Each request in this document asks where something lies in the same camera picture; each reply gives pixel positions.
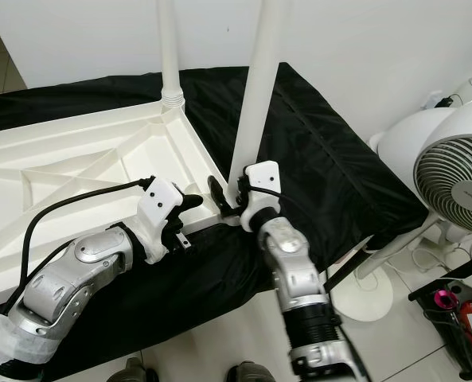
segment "black fabric cover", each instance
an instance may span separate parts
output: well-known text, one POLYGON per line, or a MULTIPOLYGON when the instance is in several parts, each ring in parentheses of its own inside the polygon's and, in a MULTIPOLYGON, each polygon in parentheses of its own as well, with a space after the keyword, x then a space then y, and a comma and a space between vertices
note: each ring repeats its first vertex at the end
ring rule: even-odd
MULTIPOLYGON (((181 72, 186 114, 227 177, 236 139, 247 68, 181 72)), ((159 73, 111 76, 0 95, 0 130, 153 102, 159 73)), ((275 83, 259 160, 280 165, 283 193, 311 212, 311 227, 283 203, 283 214, 310 242, 319 270, 366 236, 381 248, 420 226, 427 210, 349 128, 325 99, 282 63, 275 83)), ((94 296, 47 365, 55 380, 164 341, 244 304, 269 286, 255 237, 218 225, 189 236, 195 247, 141 265, 94 296)))

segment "fan base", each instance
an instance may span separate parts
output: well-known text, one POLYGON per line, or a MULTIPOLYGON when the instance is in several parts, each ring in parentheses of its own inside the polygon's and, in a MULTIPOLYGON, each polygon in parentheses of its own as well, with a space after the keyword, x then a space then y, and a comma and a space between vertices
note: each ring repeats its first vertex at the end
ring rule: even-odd
POLYGON ((393 304, 392 283, 382 268, 361 280, 351 273, 333 288, 331 294, 339 313, 361 322, 381 319, 393 304))

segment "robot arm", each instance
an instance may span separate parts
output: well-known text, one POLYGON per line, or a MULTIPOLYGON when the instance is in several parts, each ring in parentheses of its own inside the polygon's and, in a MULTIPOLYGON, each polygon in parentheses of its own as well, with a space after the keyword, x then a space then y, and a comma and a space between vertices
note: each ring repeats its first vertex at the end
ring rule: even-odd
POLYGON ((278 164, 268 161, 246 167, 239 189, 240 207, 231 209, 219 188, 211 187, 225 216, 230 215, 230 210, 240 214, 243 229, 257 233, 259 247, 272 271, 295 374, 303 381, 370 381, 355 349, 343 336, 340 318, 308 256, 306 237, 279 215, 278 164))
POLYGON ((179 214, 202 198, 157 177, 144 193, 127 226, 74 239, 35 274, 8 314, 0 314, 0 381, 39 380, 94 293, 129 271, 138 257, 156 263, 169 251, 189 247, 179 214))

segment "fan grille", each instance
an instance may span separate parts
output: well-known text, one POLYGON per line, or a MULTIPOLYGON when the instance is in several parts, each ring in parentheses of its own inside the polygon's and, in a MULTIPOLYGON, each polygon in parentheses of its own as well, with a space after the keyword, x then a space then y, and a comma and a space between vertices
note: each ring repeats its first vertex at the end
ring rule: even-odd
POLYGON ((415 168, 419 194, 441 216, 472 231, 472 210, 452 196, 455 185, 472 181, 472 138, 454 138, 425 150, 415 168))

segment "electric fan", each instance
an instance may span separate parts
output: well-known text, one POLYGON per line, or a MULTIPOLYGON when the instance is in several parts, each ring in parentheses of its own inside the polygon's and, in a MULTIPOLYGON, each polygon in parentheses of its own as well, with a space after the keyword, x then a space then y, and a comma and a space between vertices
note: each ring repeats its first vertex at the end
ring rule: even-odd
POLYGON ((472 232, 472 102, 404 119, 377 153, 428 208, 472 232))
POLYGON ((392 285, 380 265, 438 222, 442 241, 456 243, 472 232, 472 101, 410 115, 369 145, 430 214, 421 227, 398 236, 334 288, 338 310, 367 322, 392 306, 392 285))

